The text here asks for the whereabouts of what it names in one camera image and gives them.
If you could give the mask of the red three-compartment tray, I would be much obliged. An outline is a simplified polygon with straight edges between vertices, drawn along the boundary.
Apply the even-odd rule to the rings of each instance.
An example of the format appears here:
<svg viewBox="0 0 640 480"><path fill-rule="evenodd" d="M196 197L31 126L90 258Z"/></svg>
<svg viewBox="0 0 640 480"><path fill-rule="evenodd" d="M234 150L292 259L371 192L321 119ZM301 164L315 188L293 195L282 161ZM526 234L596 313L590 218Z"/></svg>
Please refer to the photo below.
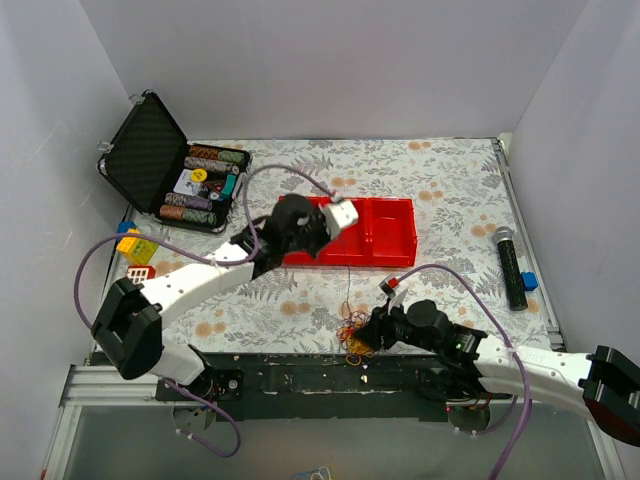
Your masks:
<svg viewBox="0 0 640 480"><path fill-rule="evenodd" d="M358 223L315 258L306 252L285 256L287 267L407 268L415 265L418 239L409 198L352 197Z"/></svg>

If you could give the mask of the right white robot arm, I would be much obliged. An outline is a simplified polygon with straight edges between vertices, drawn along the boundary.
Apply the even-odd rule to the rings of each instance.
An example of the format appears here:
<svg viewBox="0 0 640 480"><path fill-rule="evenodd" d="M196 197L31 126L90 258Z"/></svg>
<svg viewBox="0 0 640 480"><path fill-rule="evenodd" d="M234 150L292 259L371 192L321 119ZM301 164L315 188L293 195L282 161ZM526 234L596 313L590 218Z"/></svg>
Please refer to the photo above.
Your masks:
<svg viewBox="0 0 640 480"><path fill-rule="evenodd" d="M595 423L610 437L639 444L639 368L618 350L563 353L510 348L484 331L451 322L431 300L373 310L356 333L372 350L398 342L436 355L434 389L443 398L481 393L529 395Z"/></svg>

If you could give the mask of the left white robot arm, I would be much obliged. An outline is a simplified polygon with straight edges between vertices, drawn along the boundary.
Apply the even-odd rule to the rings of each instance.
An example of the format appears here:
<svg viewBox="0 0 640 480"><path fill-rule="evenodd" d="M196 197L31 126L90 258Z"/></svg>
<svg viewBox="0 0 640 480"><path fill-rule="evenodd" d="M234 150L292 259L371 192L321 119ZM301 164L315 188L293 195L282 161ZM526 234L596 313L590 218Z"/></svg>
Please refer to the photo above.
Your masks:
<svg viewBox="0 0 640 480"><path fill-rule="evenodd" d="M178 384L188 398L203 399L212 390L213 367L195 347L165 339L164 329L202 302L279 267L289 253L316 256L357 220L349 201L315 206L287 194L271 214L248 221L203 261L140 284L116 281L92 335L123 379L153 374Z"/></svg>

